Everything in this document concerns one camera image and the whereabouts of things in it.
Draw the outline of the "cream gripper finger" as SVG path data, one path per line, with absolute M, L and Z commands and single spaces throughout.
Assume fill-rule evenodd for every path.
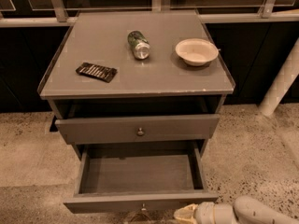
M 185 207 L 179 208 L 174 212 L 174 219 L 179 224 L 197 224 L 196 219 L 194 217 L 194 213 L 197 207 L 198 205 L 193 203 Z

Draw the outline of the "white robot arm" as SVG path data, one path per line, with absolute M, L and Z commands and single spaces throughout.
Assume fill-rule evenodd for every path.
M 259 105 L 259 110 L 265 116 L 274 113 L 298 75 L 299 38 Z M 285 216 L 250 196 L 237 197 L 233 205 L 193 203 L 177 210 L 174 218 L 179 224 L 299 224 L 298 220 Z

